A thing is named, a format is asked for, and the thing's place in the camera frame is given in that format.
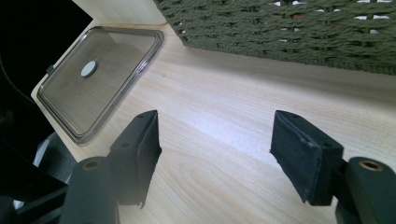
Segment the wood grain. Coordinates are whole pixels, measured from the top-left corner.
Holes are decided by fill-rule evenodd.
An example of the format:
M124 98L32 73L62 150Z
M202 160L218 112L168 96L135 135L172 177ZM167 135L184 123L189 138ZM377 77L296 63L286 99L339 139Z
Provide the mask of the wood grain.
M78 161L105 156L134 116L158 110L163 154L147 203L122 206L121 223L335 223L336 200L303 204L269 153L276 110L314 123L346 160L396 169L396 77L187 49L168 25L127 27L165 41L90 143L75 145L37 101L39 84L32 92Z
M73 0L95 21L162 25L163 14L147 0Z

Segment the woven mesh panel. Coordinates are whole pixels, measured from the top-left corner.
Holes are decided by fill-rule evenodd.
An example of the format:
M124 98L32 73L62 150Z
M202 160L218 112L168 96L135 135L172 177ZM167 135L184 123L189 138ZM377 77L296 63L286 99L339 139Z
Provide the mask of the woven mesh panel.
M395 1L154 0L186 47L388 75Z

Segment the black metal arm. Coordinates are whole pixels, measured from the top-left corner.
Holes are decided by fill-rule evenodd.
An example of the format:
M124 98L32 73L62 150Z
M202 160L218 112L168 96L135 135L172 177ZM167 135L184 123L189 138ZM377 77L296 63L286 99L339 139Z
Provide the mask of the black metal arm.
M338 223L396 223L396 174L386 164L356 157L306 119L276 111L271 153L303 202L330 205L338 199Z
M144 206L161 153L157 111L140 114L107 157L79 162L68 187L17 210L19 223L119 224L119 204Z

